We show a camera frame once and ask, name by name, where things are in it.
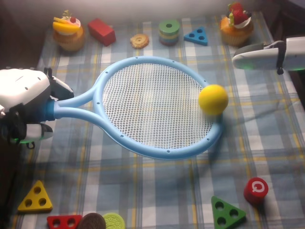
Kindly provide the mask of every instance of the racket strings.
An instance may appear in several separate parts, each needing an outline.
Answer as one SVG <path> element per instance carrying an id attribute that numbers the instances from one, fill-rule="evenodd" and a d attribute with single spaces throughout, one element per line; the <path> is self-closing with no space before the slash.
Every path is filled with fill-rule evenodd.
<path id="1" fill-rule="evenodd" d="M 115 73 L 103 92 L 103 107 L 115 127 L 157 148 L 182 148 L 212 128 L 198 105 L 202 87 L 180 70 L 136 64 Z"/>

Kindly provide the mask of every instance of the cupcake with orange slice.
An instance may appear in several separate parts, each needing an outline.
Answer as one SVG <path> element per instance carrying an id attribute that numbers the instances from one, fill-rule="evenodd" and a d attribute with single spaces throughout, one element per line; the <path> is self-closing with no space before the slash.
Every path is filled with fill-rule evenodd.
<path id="1" fill-rule="evenodd" d="M 81 22 L 65 10 L 62 18 L 54 18 L 53 38 L 67 51 L 78 51 L 84 45 L 85 33 Z"/>
<path id="2" fill-rule="evenodd" d="M 229 45 L 239 47 L 249 39 L 253 30 L 251 13 L 245 11 L 238 2 L 230 4 L 228 14 L 220 23 L 222 40 Z"/>

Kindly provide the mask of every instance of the checkered fabric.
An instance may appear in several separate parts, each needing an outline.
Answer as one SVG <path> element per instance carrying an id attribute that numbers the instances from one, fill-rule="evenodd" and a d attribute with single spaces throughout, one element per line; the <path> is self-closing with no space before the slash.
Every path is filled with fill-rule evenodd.
<path id="1" fill-rule="evenodd" d="M 138 156 L 113 142 L 100 128 L 82 120 L 48 122 L 54 137 L 22 153 L 16 207 L 38 179 L 53 203 L 51 213 L 16 214 L 12 229 L 44 229 L 58 214 L 119 213 L 129 229 L 213 229 L 211 197 L 247 213 L 239 228 L 305 228 L 305 112 L 290 76 L 275 71 L 238 70 L 231 58 L 236 48 L 221 41 L 221 16 L 182 19 L 180 41 L 160 44 L 158 21 L 115 25 L 117 42 L 103 47 L 88 34 L 77 53 L 61 51 L 48 33 L 38 69 L 53 74 L 82 94 L 110 64 L 137 56 L 169 58 L 223 85 L 229 94 L 225 130 L 213 149 L 181 161 Z M 272 41 L 260 12 L 253 14 L 250 43 Z M 184 42 L 183 35 L 204 26 L 208 46 Z M 145 33 L 142 50 L 129 39 Z M 92 109 L 92 104 L 83 106 Z M 263 208 L 246 202 L 243 190 L 255 176 L 269 185 Z"/>

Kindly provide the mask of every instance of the yellow ball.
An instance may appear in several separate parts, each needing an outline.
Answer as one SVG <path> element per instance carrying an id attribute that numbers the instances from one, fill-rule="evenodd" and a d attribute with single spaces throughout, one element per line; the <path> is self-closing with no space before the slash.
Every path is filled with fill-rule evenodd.
<path id="1" fill-rule="evenodd" d="M 222 86 L 211 84 L 201 90 L 198 102 L 207 115 L 220 115 L 227 107 L 229 99 Z"/>

